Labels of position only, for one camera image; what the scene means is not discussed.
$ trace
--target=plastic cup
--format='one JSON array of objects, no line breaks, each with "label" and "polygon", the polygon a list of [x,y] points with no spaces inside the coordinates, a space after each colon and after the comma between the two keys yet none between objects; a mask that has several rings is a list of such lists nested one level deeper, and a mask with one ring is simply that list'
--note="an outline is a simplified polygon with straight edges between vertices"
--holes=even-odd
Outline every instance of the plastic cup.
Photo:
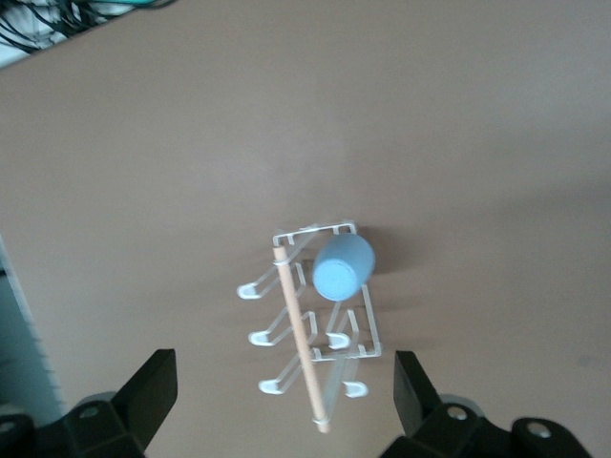
[{"label": "plastic cup", "polygon": [[325,299],[346,301],[368,281],[374,266],[373,248],[361,236],[333,236],[314,261],[314,287]]}]

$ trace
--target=black cable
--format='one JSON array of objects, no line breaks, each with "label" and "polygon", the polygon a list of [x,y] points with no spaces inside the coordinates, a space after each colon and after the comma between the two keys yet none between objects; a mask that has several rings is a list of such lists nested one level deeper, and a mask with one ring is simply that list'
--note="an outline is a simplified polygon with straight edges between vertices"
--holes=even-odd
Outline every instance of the black cable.
[{"label": "black cable", "polygon": [[73,2],[66,2],[65,4],[64,2],[61,2],[59,3],[59,5],[61,5],[60,10],[63,12],[63,15],[61,16],[63,22],[67,23],[73,30],[77,32],[85,31],[88,29],[88,27],[85,26],[82,17],[78,19],[76,18],[76,16],[74,16]]},{"label": "black cable", "polygon": [[63,31],[61,30],[62,28],[61,28],[61,27],[58,27],[58,24],[59,24],[59,23],[49,21],[49,20],[48,20],[46,17],[42,16],[42,15],[41,15],[41,14],[40,14],[40,13],[39,13],[37,10],[36,10],[36,8],[35,8],[33,5],[31,5],[31,4],[29,4],[29,3],[21,3],[21,2],[17,2],[17,1],[14,1],[14,3],[16,3],[16,4],[18,4],[18,5],[22,5],[22,6],[26,7],[28,10],[30,10],[30,11],[32,12],[32,14],[34,15],[34,17],[35,17],[36,19],[38,19],[40,22],[42,22],[42,23],[43,23],[43,24],[45,24],[46,26],[51,27],[51,29],[53,29],[54,31],[58,31],[59,33],[62,33],[62,34],[63,34]]},{"label": "black cable", "polygon": [[150,3],[148,5],[136,5],[137,10],[161,10],[162,8],[169,7],[177,0],[165,0],[165,2]]},{"label": "black cable", "polygon": [[83,3],[80,6],[80,8],[85,9],[95,19],[104,19],[106,21],[109,21],[111,19],[115,19],[115,18],[117,18],[117,17],[122,15],[122,14],[108,14],[108,13],[100,12],[100,11],[96,10],[92,6],[92,2]]},{"label": "black cable", "polygon": [[97,25],[97,23],[95,22],[95,17],[91,14],[90,11],[85,8],[85,4],[76,4],[76,7],[78,8],[78,15],[80,16],[81,21],[85,25],[87,25],[88,29]]},{"label": "black cable", "polygon": [[21,33],[18,29],[16,29],[9,21],[7,21],[6,17],[0,17],[0,20],[4,21],[6,24],[5,25],[2,22],[0,22],[0,27],[4,29],[5,31],[8,31],[12,33],[13,35],[17,35],[19,38],[22,38],[24,40],[28,40],[28,41],[31,41],[32,43],[36,43],[36,40],[34,38],[32,38],[31,36],[27,36]]},{"label": "black cable", "polygon": [[31,54],[36,51],[40,51],[40,48],[35,48],[33,46],[24,45],[23,43],[19,43],[18,41],[11,40],[3,33],[0,33],[0,38],[2,38],[3,40],[7,42],[7,43],[2,43],[3,45],[17,48],[18,50],[27,52],[28,54]]},{"label": "black cable", "polygon": [[114,5],[130,6],[130,7],[133,7],[134,10],[161,10],[162,8],[169,7],[170,5],[172,5],[173,3],[176,3],[176,2],[177,2],[177,0],[165,0],[164,2],[155,2],[155,3],[142,4],[142,5],[133,5],[133,4],[122,3],[122,2],[107,2],[107,1],[104,1],[104,0],[100,0],[99,2],[96,2],[94,0],[92,3],[112,3]]},{"label": "black cable", "polygon": [[59,9],[59,22],[68,23],[70,26],[72,26],[72,24],[70,24],[69,22],[67,7],[68,7],[67,2],[64,2],[63,0],[57,1],[57,8]]}]

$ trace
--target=dish rack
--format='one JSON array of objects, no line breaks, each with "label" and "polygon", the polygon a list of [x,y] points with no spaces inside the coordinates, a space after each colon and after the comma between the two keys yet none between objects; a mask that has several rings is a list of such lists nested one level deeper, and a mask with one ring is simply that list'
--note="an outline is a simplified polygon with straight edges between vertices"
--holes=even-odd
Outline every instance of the dish rack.
[{"label": "dish rack", "polygon": [[[325,350],[314,345],[319,336],[320,311],[302,311],[299,298],[311,283],[306,281],[305,269],[299,255],[324,234],[333,236],[342,233],[357,234],[353,221],[330,225],[312,224],[294,232],[279,233],[272,239],[273,265],[258,279],[238,287],[238,296],[244,300],[263,299],[272,289],[280,285],[283,289],[285,307],[267,329],[250,333],[248,340],[256,346],[275,346],[289,334],[293,334],[297,354],[288,362],[277,377],[259,382],[259,390],[266,394],[285,393],[301,373],[305,377],[313,422],[321,432],[329,431],[330,417],[335,408],[342,386],[346,396],[359,398],[369,392],[367,385],[356,380],[359,360],[376,358],[382,354],[368,285],[361,286],[363,306],[370,341],[362,342],[363,328],[359,325],[353,306],[354,299],[332,304],[325,327]],[[318,364],[331,364],[324,390],[321,390],[316,371]]]}]

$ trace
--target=wooden dowel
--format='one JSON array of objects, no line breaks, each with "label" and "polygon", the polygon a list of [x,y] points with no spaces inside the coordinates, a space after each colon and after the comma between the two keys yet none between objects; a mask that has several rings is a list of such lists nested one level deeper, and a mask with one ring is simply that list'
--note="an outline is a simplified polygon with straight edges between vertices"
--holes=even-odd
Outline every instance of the wooden dowel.
[{"label": "wooden dowel", "polygon": [[314,421],[318,430],[324,433],[329,432],[327,413],[325,412],[325,403],[323,395],[314,370],[314,363],[310,355],[309,344],[307,343],[306,329],[302,322],[302,312],[299,309],[299,301],[295,294],[295,286],[293,284],[293,276],[290,272],[290,265],[286,261],[286,248],[283,246],[274,247],[274,258],[278,266],[278,275],[280,276],[280,284],[283,288],[284,301],[286,302],[286,310],[288,318],[293,327],[293,336],[295,337],[295,345],[297,345],[297,354],[304,372],[305,387],[309,395],[309,401],[312,404],[312,412],[314,413]]}]

